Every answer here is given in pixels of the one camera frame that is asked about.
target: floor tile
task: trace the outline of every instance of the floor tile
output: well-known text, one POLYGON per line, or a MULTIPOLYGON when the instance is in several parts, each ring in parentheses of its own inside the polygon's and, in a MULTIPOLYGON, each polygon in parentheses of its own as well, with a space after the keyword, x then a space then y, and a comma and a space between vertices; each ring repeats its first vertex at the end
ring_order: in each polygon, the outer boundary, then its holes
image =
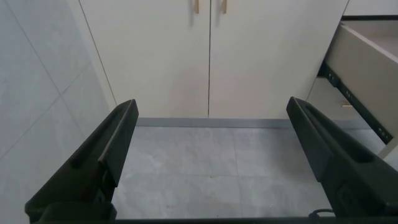
POLYGON ((113 196, 117 218, 241 216, 237 177, 123 173, 113 196))
POLYGON ((137 127, 124 169, 146 174, 236 175, 233 138, 225 128, 137 127))
POLYGON ((239 177, 243 217, 307 217, 330 208, 321 184, 312 180, 239 177))
POLYGON ((313 177, 293 129, 233 129, 238 175, 313 177))
POLYGON ((28 223, 25 203, 82 142, 59 98, 0 160, 0 223, 28 223))

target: wall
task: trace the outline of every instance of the wall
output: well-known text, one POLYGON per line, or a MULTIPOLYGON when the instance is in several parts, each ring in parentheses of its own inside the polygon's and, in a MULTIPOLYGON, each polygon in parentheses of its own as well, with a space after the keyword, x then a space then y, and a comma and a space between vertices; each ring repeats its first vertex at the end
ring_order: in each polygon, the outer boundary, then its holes
POLYGON ((345 16, 398 15, 397 0, 349 0, 345 16))
POLYGON ((28 223, 26 201, 115 105, 71 9, 0 0, 0 223, 28 223))

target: floor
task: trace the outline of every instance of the floor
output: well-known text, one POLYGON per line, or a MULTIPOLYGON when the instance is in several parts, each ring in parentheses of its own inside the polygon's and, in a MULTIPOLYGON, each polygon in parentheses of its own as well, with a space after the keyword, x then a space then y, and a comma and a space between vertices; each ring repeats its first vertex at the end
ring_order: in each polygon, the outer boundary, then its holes
MULTIPOLYGON (((373 151, 371 130, 348 130, 373 151)), ((293 129, 137 127, 118 218, 305 217, 330 208, 293 129)))

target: white tile wall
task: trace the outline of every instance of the white tile wall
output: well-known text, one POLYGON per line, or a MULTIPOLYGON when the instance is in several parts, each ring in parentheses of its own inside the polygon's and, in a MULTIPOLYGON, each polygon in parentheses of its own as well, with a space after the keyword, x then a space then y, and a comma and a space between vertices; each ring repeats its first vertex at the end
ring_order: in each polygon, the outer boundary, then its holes
POLYGON ((0 157, 57 97, 15 17, 0 0, 0 157))
POLYGON ((85 138, 110 112, 92 64, 86 67, 62 97, 85 138))
POLYGON ((67 0, 0 0, 0 223, 109 113, 97 78, 67 0))
POLYGON ((24 204, 83 142, 61 98, 0 162, 0 222, 27 223, 24 204))
POLYGON ((60 92, 90 63, 66 1, 7 0, 60 92))

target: white cabinet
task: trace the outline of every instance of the white cabinet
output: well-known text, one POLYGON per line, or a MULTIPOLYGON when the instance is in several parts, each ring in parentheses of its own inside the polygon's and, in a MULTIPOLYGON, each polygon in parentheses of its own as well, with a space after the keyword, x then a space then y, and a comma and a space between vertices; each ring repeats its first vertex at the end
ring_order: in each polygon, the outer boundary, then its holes
POLYGON ((287 118, 306 99, 348 0, 212 1, 211 118, 287 118))
POLYGON ((147 118, 254 119, 306 99, 347 2, 81 0, 117 103, 135 98, 147 118))
POLYGON ((116 102, 140 117, 208 116, 210 2, 82 0, 116 102))

